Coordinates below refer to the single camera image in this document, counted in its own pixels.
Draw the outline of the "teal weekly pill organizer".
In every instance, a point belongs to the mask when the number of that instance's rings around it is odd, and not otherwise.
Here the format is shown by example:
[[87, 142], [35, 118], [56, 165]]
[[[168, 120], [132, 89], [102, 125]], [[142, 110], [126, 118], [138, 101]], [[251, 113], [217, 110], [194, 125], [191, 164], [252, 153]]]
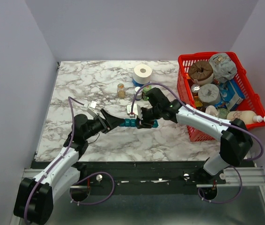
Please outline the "teal weekly pill organizer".
[[[120, 127], [127, 127], [127, 128], [137, 128], [136, 126], [139, 124], [141, 120], [139, 119], [125, 119], [125, 123], [121, 124]], [[154, 120], [154, 125], [152, 128], [158, 128], [159, 124], [157, 120]]]

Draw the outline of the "green pill bottle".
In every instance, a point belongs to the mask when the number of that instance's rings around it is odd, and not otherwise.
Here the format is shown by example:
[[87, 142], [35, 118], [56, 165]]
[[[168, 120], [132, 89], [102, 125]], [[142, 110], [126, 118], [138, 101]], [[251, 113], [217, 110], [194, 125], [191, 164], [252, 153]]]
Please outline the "green pill bottle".
[[151, 85], [148, 85], [142, 89], [142, 99], [144, 101], [148, 101], [148, 97], [146, 96], [146, 93], [152, 89]]

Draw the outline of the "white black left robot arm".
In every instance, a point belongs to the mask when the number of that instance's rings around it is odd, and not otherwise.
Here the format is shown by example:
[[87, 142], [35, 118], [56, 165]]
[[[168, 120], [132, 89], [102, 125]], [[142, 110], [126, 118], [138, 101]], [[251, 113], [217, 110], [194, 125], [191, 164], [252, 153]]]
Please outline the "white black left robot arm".
[[125, 122], [104, 109], [89, 119], [85, 114], [72, 116], [72, 130], [57, 157], [33, 178], [24, 178], [18, 188], [13, 214], [27, 223], [44, 225], [52, 214], [54, 202], [74, 183], [82, 185], [86, 173], [74, 167], [88, 148], [88, 139], [106, 134]]

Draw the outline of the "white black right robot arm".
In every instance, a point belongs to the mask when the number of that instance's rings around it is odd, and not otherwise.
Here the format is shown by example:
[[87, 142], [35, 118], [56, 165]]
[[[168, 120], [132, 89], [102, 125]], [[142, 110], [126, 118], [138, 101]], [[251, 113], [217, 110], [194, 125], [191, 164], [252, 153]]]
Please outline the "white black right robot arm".
[[194, 109], [178, 98], [169, 101], [159, 88], [149, 90], [146, 97], [150, 108], [132, 106], [132, 110], [136, 110], [138, 129], [152, 128], [155, 120], [164, 119], [188, 125], [220, 142], [220, 151], [195, 171], [194, 177], [198, 182], [210, 183], [223, 169], [239, 166], [253, 146], [246, 125], [240, 119], [221, 120]]

